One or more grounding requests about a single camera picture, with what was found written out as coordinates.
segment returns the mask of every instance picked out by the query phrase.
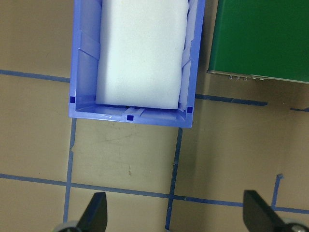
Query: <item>white foam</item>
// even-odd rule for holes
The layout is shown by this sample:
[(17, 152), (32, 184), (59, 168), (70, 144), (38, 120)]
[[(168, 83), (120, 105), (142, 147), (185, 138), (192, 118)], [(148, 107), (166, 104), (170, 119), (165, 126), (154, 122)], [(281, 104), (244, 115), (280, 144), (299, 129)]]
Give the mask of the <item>white foam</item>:
[(188, 0), (103, 0), (96, 103), (177, 109)]

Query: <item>beige floor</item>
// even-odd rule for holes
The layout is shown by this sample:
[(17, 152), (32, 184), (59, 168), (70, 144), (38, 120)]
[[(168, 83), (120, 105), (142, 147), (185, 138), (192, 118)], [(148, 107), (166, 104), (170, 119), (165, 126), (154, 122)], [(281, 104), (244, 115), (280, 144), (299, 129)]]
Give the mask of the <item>beige floor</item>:
[[(205, 74), (216, 1), (207, 1), (197, 93), (268, 102), (196, 100), (183, 130), (175, 194), (241, 202), (255, 189), (278, 207), (309, 210), (309, 85)], [(70, 76), (72, 0), (1, 0), (0, 70)], [(0, 174), (66, 181), (69, 84), (0, 75)], [(169, 193), (177, 128), (77, 120), (72, 182)], [(69, 220), (94, 190), (72, 188)], [(107, 232), (163, 232), (167, 199), (108, 192)], [(50, 231), (62, 222), (65, 186), (0, 178), (0, 232)], [(278, 212), (309, 225), (309, 215)], [(241, 208), (175, 200), (173, 232), (247, 231)]]

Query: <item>blue plastic bin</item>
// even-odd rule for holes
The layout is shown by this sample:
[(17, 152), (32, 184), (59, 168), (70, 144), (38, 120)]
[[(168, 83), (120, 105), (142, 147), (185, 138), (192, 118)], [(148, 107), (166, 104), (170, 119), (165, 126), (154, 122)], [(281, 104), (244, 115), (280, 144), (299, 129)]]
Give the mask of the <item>blue plastic bin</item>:
[(187, 33), (178, 110), (166, 110), (95, 103), (102, 0), (75, 0), (69, 116), (190, 128), (193, 121), (205, 0), (188, 1)]

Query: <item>green board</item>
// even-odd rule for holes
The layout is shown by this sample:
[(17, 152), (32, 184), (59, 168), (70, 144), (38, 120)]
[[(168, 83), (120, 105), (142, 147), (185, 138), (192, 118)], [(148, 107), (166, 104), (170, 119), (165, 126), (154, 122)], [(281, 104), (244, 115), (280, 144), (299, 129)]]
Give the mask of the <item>green board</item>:
[(309, 0), (219, 0), (209, 72), (309, 82)]

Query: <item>blue tape line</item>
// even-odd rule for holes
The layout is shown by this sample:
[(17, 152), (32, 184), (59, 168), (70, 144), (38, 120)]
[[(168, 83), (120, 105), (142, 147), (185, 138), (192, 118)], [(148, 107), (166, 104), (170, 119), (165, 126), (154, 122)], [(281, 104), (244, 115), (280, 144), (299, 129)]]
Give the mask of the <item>blue tape line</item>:
[(296, 108), (291, 108), (290, 110), (294, 110), (294, 111), (302, 111), (302, 112), (309, 112), (309, 108), (306, 108), (306, 109), (296, 109)]
[(259, 102), (259, 101), (252, 101), (252, 100), (225, 98), (225, 97), (202, 95), (202, 94), (196, 94), (195, 98), (196, 99), (202, 99), (202, 100), (210, 100), (210, 101), (217, 101), (217, 102), (230, 102), (230, 103), (244, 104), (244, 105), (255, 105), (255, 106), (266, 106), (266, 105), (268, 105), (268, 103), (264, 102), (264, 101)]
[(306, 209), (293, 209), (293, 208), (284, 208), (284, 207), (274, 207), (275, 211), (297, 213), (297, 214), (309, 214), (309, 210)]
[(274, 193), (272, 195), (271, 207), (275, 207), (276, 206), (277, 197), (278, 197), (278, 190), (279, 190), (279, 185), (280, 185), (281, 179), (283, 179), (283, 175), (282, 174), (278, 174), (277, 177), (276, 177)]
[(204, 203), (204, 204), (217, 204), (217, 205), (225, 205), (225, 206), (243, 207), (243, 203), (240, 203), (240, 202), (216, 201), (216, 200), (208, 200), (208, 199), (201, 199), (201, 198), (195, 198), (195, 197), (184, 197), (184, 196), (174, 196), (174, 199), (186, 201), (186, 202), (196, 202), (196, 203)]
[(10, 70), (0, 70), (0, 74), (2, 75), (9, 75), (9, 76), (19, 76), (19, 77), (29, 77), (41, 80), (48, 80), (48, 81), (59, 81), (69, 83), (70, 79), (60, 76), (49, 76), (49, 75), (42, 75), (42, 74), (35, 74), (35, 73), (28, 73), (28, 72), (16, 72)]
[(10, 179), (10, 180), (20, 180), (20, 181), (33, 182), (33, 183), (48, 184), (48, 185), (66, 186), (66, 184), (67, 184), (64, 181), (46, 180), (46, 179), (40, 179), (40, 178), (34, 178), (34, 177), (24, 177), (24, 176), (7, 175), (7, 174), (0, 174), (0, 178)]
[[(8, 175), (8, 174), (0, 174), (0, 178), (3, 179), (11, 179), (18, 181), (26, 181), (40, 184), (49, 184), (49, 185), (57, 185), (57, 186), (67, 186), (67, 183), (64, 181), (56, 181), (56, 180), (47, 180), (33, 177), (24, 177), (17, 175)], [(132, 195), (140, 195), (147, 197), (158, 197), (158, 198), (170, 198), (170, 195), (156, 192), (145, 192), (145, 191), (137, 191), (137, 190), (128, 190), (128, 189), (119, 189), (119, 188), (109, 188), (109, 187), (101, 187), (101, 186), (93, 186), (93, 185), (84, 185), (84, 184), (76, 184), (71, 183), (71, 187), (79, 188), (79, 189), (91, 189), (98, 191), (106, 191), (106, 192), (118, 192)], [(243, 207), (242, 203), (239, 202), (226, 202), (226, 201), (216, 201), (216, 200), (208, 200), (194, 197), (184, 197), (184, 196), (173, 196), (174, 200), (179, 201), (187, 201), (187, 202), (196, 202), (196, 203), (204, 203), (204, 204), (216, 204), (216, 205), (225, 205), (225, 206), (235, 206), (235, 207)], [(285, 207), (273, 207), (275, 211), (283, 211), (289, 213), (297, 213), (297, 214), (309, 214), (309, 210), (305, 209), (294, 209), (294, 208), (285, 208)]]
[(76, 118), (72, 118), (70, 150), (69, 150), (69, 160), (68, 160), (68, 170), (67, 170), (67, 186), (66, 186), (66, 194), (65, 194), (65, 199), (64, 199), (64, 210), (63, 210), (63, 222), (68, 221), (68, 215), (69, 215), (70, 190), (71, 190), (73, 156), (74, 156), (72, 148), (75, 144), (76, 121), (77, 121)]
[(169, 202), (168, 202), (168, 209), (167, 209), (166, 221), (165, 221), (166, 230), (169, 230), (170, 219), (172, 215), (173, 196), (174, 196), (174, 191), (175, 191), (175, 186), (176, 186), (176, 178), (177, 178), (180, 149), (182, 145), (182, 138), (183, 138), (183, 129), (178, 128), (175, 158), (174, 158), (174, 164), (173, 164), (173, 173), (172, 173), (172, 179), (171, 179), (170, 190), (169, 190)]
[(138, 190), (123, 189), (123, 188), (119, 189), (119, 188), (85, 185), (85, 184), (77, 184), (77, 183), (72, 183), (71, 187), (79, 188), (79, 189), (91, 189), (91, 190), (106, 191), (106, 192), (125, 193), (125, 194), (147, 196), (147, 197), (169, 198), (169, 195), (164, 194), (164, 193), (145, 192), (145, 191), (138, 191)]

